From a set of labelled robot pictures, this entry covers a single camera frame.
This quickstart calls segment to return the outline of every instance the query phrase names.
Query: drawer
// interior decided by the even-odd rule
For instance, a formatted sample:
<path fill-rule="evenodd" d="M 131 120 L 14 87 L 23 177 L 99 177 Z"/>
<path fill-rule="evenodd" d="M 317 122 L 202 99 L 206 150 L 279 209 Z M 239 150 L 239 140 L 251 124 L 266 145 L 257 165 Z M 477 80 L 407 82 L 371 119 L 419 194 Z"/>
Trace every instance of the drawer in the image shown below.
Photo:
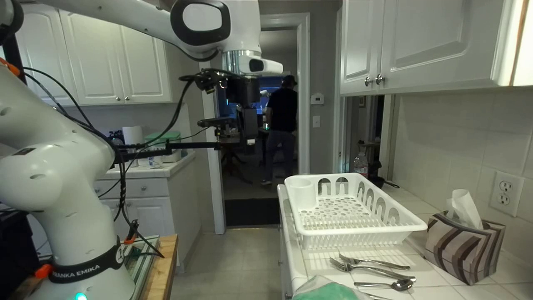
<path fill-rule="evenodd" d="M 99 195 L 106 192 L 116 180 L 98 180 L 94 182 L 94 194 Z M 118 199 L 119 184 L 113 187 L 101 199 Z M 141 179 L 141 180 L 126 180 L 126 197 L 139 199 L 139 197 L 166 197 L 168 195 L 168 182 L 164 179 Z"/>

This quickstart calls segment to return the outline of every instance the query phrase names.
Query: tissue box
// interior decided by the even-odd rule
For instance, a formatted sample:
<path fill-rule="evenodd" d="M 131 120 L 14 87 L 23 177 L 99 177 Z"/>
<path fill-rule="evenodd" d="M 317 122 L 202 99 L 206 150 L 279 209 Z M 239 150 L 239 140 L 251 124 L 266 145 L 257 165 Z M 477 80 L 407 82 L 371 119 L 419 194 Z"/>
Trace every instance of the tissue box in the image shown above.
<path fill-rule="evenodd" d="M 504 225 L 482 220 L 467 229 L 436 214 L 427 222 L 424 257 L 457 280 L 472 285 L 496 272 Z"/>

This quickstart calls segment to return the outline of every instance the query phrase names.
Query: light switch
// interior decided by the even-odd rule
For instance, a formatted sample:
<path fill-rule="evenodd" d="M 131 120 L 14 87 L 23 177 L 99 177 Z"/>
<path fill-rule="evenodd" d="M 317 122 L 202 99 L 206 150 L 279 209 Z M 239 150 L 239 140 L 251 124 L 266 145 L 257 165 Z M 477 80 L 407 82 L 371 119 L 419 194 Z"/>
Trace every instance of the light switch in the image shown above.
<path fill-rule="evenodd" d="M 312 115 L 312 129 L 319 127 L 319 115 Z"/>

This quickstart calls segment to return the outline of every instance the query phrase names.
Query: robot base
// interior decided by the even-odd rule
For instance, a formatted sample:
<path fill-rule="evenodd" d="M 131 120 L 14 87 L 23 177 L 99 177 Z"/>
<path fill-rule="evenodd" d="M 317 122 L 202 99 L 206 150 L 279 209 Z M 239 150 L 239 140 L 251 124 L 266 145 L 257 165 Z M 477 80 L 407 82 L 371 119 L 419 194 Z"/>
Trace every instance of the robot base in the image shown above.
<path fill-rule="evenodd" d="M 29 300 L 129 300 L 134 284 L 124 267 L 108 269 L 91 279 L 73 284 L 53 284 L 44 280 Z"/>

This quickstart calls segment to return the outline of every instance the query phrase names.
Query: dish rack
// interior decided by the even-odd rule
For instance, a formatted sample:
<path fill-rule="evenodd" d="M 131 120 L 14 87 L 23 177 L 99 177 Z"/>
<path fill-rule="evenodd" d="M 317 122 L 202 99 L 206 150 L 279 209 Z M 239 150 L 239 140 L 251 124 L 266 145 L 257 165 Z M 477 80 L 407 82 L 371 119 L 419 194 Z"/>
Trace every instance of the dish rack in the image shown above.
<path fill-rule="evenodd" d="M 426 224 L 357 174 L 284 180 L 296 240 L 304 250 L 391 247 Z"/>

